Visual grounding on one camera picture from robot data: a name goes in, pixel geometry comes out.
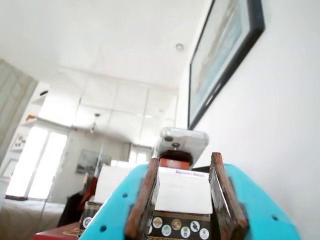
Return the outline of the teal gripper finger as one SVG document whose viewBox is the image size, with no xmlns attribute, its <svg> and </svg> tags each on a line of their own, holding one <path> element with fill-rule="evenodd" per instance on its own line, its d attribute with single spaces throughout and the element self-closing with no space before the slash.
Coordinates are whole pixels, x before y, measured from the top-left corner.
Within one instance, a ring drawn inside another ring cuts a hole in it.
<svg viewBox="0 0 320 240">
<path fill-rule="evenodd" d="M 209 168 L 214 230 L 222 240 L 299 240 L 289 216 L 238 167 L 213 152 Z"/>
<path fill-rule="evenodd" d="M 95 214 L 81 240 L 146 240 L 160 188 L 160 161 L 132 169 Z"/>
</svg>

